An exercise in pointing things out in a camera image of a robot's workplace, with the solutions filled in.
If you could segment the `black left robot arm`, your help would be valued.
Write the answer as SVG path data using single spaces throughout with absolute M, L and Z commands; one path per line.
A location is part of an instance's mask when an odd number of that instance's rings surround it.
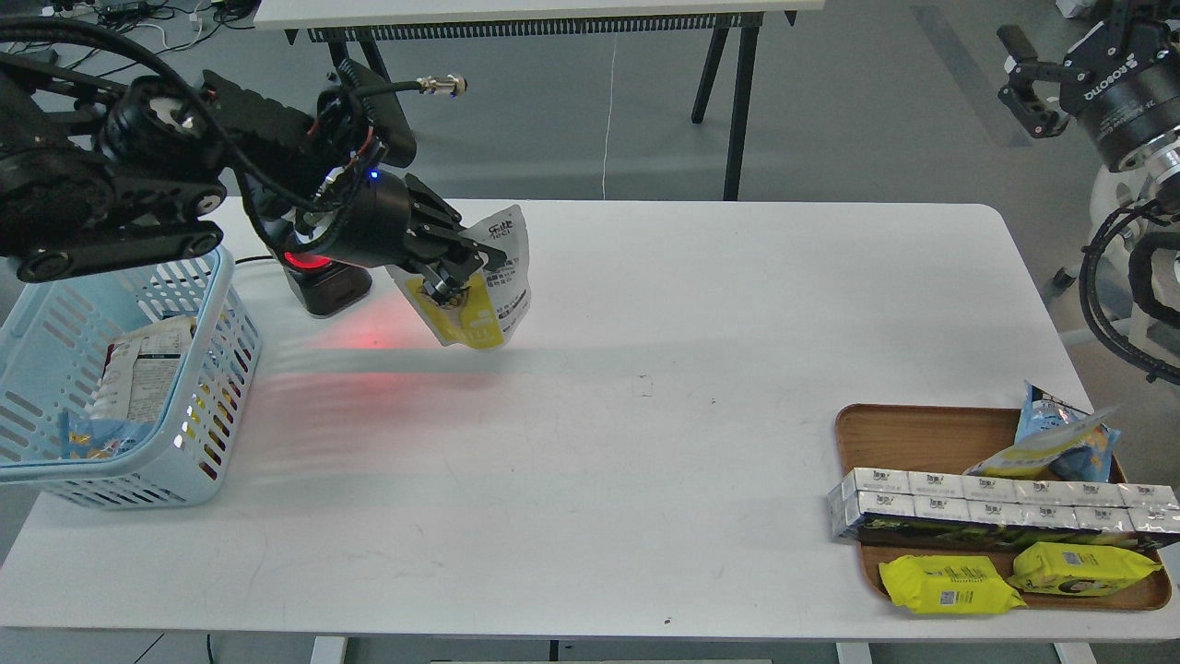
M 5 42 L 73 42 L 148 68 L 119 84 L 4 55 L 4 258 L 26 283 L 195 259 L 224 238 L 209 215 L 230 170 L 262 243 L 313 315 L 417 274 L 451 305 L 505 265 L 417 176 L 399 93 L 461 94 L 458 77 L 389 81 L 342 55 L 312 113 L 204 71 L 188 84 L 139 42 L 72 18 L 4 18 Z

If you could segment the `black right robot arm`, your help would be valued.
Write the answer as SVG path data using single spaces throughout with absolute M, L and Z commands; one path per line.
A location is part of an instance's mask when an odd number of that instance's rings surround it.
M 1176 327 L 1176 75 L 1175 1 L 1114 1 L 1062 63 L 1045 63 L 1016 25 L 997 37 L 1011 58 L 998 99 L 1032 138 L 1062 134 L 1074 119 L 1112 173 L 1145 173 L 1145 193 L 1117 205 L 1084 245 L 1080 311 L 1092 334 L 1148 381 L 1176 384 L 1176 364 L 1153 356 L 1117 331 L 1100 305 L 1094 278 L 1112 243 L 1129 239 L 1127 272 L 1138 310 Z

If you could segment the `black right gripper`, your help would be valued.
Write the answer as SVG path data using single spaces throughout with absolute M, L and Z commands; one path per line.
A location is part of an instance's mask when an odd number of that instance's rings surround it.
M 1066 54 L 1066 65 L 1042 63 L 1017 25 L 997 37 L 1012 59 L 997 97 L 1031 138 L 1057 137 L 1068 118 L 1050 109 L 1036 81 L 1063 83 L 1058 104 L 1079 121 L 1109 172 L 1134 167 L 1140 147 L 1176 129 L 1175 1 L 1113 1 L 1092 32 Z M 1075 77 L 1083 70 L 1083 78 Z

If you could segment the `white robot base right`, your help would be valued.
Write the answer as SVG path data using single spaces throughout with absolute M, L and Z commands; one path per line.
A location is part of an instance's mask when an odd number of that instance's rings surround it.
M 1097 232 L 1104 218 L 1113 213 L 1116 208 L 1138 208 L 1150 200 L 1148 195 L 1148 175 L 1146 169 L 1133 170 L 1133 172 L 1112 173 L 1101 165 L 1097 169 L 1094 184 L 1092 185 L 1092 197 L 1089 197 L 1089 213 L 1092 213 L 1093 236 Z M 1103 313 L 1112 320 L 1116 331 L 1129 335 L 1132 343 L 1143 346 L 1147 351 L 1163 351 L 1167 356 L 1175 356 L 1179 349 L 1176 341 L 1176 327 L 1168 326 L 1158 318 L 1150 318 L 1132 298 L 1132 289 L 1128 278 L 1128 259 L 1132 249 L 1138 244 L 1138 239 L 1152 231 L 1166 231 L 1176 234 L 1176 216 L 1162 215 L 1163 221 L 1171 222 L 1167 226 L 1160 226 L 1150 221 L 1133 221 L 1110 245 L 1104 249 L 1103 261 L 1097 270 L 1097 290 L 1100 302 L 1103 303 Z M 1155 254 L 1156 267 L 1153 269 L 1154 297 L 1163 305 L 1176 310 L 1176 254 L 1172 259 L 1167 259 L 1168 254 L 1159 251 Z M 1079 264 L 1063 267 L 1058 270 L 1060 278 L 1077 278 Z M 1075 329 L 1058 333 L 1062 343 L 1069 346 L 1082 346 L 1095 343 L 1097 340 L 1094 333 L 1089 331 L 1086 324 L 1080 324 Z

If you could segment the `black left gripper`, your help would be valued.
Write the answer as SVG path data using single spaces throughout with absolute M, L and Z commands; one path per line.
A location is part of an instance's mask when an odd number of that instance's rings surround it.
M 461 236 L 461 215 L 414 175 L 380 175 L 360 184 L 349 205 L 312 226 L 304 222 L 304 254 L 353 267 L 396 267 L 417 272 L 421 285 L 406 282 L 406 297 L 425 295 L 437 305 L 454 305 L 478 270 L 498 270 L 509 255 L 494 245 Z

